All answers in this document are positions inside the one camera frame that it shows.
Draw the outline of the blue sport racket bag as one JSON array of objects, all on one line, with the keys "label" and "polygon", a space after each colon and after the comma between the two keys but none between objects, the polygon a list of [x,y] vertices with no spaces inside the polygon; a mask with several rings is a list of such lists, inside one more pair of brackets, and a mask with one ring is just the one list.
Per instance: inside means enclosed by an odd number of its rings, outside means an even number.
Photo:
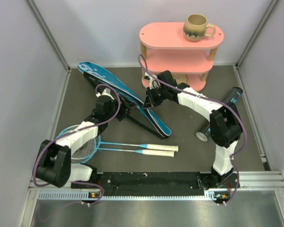
[{"label": "blue sport racket bag", "polygon": [[131,101],[133,108],[136,107],[155,129],[147,127],[133,118],[131,114],[126,117],[128,120],[162,140],[170,137],[172,134],[170,128],[151,109],[143,109],[143,101],[110,71],[88,61],[79,62],[78,69],[92,87],[96,87],[99,84],[107,84],[118,93],[120,100],[127,99]]}]

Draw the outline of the black shuttlecock tube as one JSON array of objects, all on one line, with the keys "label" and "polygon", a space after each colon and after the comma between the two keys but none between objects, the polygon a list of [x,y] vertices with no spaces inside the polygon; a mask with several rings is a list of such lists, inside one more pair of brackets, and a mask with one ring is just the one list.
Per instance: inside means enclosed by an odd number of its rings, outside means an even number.
[{"label": "black shuttlecock tube", "polygon": [[[223,102],[237,103],[237,101],[242,97],[243,90],[240,87],[233,87],[227,95],[224,97]],[[205,121],[202,127],[196,132],[196,136],[199,140],[207,142],[211,138],[211,129],[209,121]]]}]

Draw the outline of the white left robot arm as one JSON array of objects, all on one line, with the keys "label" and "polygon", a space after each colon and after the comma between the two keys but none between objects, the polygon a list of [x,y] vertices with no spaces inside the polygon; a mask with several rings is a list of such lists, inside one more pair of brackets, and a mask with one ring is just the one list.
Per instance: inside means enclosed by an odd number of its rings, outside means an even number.
[{"label": "white left robot arm", "polygon": [[122,95],[115,98],[101,95],[92,114],[79,126],[53,140],[44,140],[33,169],[34,185],[61,188],[68,182],[82,182],[89,188],[94,187],[98,176],[84,161],[92,154],[85,155],[82,148],[98,137],[112,119],[123,119],[128,110],[127,100]]}]

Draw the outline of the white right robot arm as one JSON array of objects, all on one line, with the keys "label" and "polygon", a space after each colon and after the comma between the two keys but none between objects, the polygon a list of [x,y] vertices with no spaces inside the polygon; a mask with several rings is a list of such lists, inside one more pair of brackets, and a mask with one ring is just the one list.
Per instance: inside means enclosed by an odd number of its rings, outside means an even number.
[{"label": "white right robot arm", "polygon": [[210,136],[215,143],[212,183],[223,187],[233,173],[232,160],[241,134],[245,131],[234,103],[223,103],[196,92],[186,83],[177,84],[171,72],[148,74],[145,108],[160,105],[164,100],[174,101],[202,115],[210,124]]}]

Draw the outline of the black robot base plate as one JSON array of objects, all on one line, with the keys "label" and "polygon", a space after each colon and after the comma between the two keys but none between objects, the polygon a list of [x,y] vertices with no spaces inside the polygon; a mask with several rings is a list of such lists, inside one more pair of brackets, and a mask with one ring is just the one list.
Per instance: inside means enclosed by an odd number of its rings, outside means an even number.
[{"label": "black robot base plate", "polygon": [[200,172],[104,172],[92,176],[105,196],[195,196],[205,189],[234,189],[238,184],[233,173],[222,182],[211,173]]}]

